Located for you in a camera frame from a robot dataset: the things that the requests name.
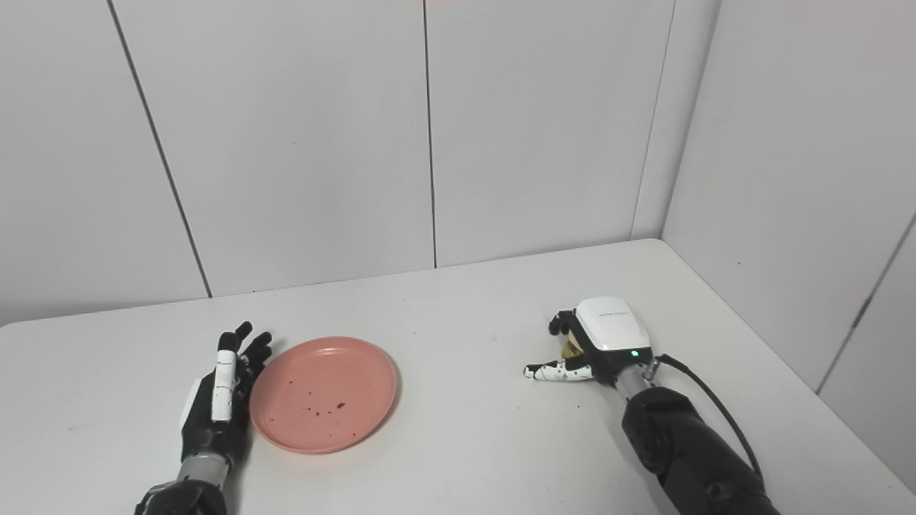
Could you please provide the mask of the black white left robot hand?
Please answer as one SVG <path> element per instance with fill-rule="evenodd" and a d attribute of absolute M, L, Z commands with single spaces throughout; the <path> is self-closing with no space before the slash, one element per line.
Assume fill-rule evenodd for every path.
<path fill-rule="evenodd" d="M 232 355 L 233 372 L 229 374 L 227 366 L 217 364 L 193 387 L 181 423 L 181 459 L 215 453 L 235 466 L 248 452 L 250 397 L 273 352 L 269 332 L 243 345 L 252 330 L 252 323 L 245 320 L 220 336 L 217 356 Z"/>

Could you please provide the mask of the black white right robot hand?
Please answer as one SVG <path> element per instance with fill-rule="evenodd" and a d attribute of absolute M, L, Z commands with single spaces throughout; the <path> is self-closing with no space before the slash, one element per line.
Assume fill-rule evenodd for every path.
<path fill-rule="evenodd" d="M 564 338 L 560 358 L 524 366 L 527 379 L 596 381 L 619 389 L 630 377 L 640 377 L 654 358 L 648 331 L 621 298 L 589 298 L 560 310 L 547 331 Z"/>

